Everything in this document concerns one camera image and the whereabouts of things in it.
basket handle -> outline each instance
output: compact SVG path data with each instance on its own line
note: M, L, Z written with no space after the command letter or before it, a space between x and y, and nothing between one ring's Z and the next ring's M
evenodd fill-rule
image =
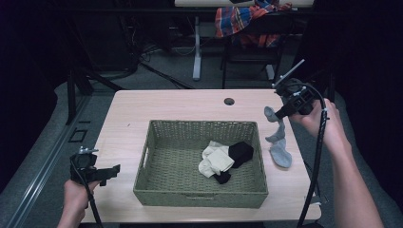
M184 195L186 196L187 200L214 200L214 197L215 197L214 194L212 194L210 196L195 196L194 194L191 194L191 195L184 194Z

gray sock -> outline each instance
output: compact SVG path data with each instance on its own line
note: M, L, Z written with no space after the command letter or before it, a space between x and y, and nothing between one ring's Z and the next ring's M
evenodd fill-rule
M275 143L285 138L285 125L283 120L278 121L278 130L272 136L266 137L266 141L269 143Z
M275 114L276 112L272 107L266 106L264 108L264 115L270 123L278 122L278 117Z
M285 150L285 139L274 142L270 147L270 153L275 163L281 167L289 168L293 161L293 157Z

desk leg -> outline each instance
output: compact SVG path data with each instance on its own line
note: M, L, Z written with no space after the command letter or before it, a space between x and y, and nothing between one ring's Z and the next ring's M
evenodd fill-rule
M199 17L195 19L195 64L193 65L193 80L198 81L201 79L201 66L202 66L202 54L201 54L201 37L200 37L200 22Z

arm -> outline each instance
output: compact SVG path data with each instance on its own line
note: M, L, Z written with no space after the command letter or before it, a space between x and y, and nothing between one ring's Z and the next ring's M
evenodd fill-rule
M88 187L91 191L99 184L99 182L91 182ZM68 180L65 182L65 203L63 206L63 214L60 218L59 228L78 227L81 220L86 215L88 207L88 195L83 185Z
M337 227L383 227L374 200L359 173L335 104L326 100L329 120L323 141L332 157ZM314 136L319 129L321 106L306 116L294 115L291 120L302 124Z

tabletop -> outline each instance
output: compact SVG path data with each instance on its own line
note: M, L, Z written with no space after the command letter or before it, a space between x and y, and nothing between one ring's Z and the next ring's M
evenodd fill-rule
M234 104L224 103L226 98ZM278 129L269 123L264 107L282 107L273 89L122 90L115 94L95 147L97 168L121 165L117 178L97 187L95 199L103 222L226 222L298 220L309 188L309 177L288 118L286 150L293 157L290 168L275 165L264 138ZM258 124L269 195L259 209L142 206L133 193L150 120L242 121ZM318 205L311 205L306 219L318 219ZM90 208L83 222L94 222Z

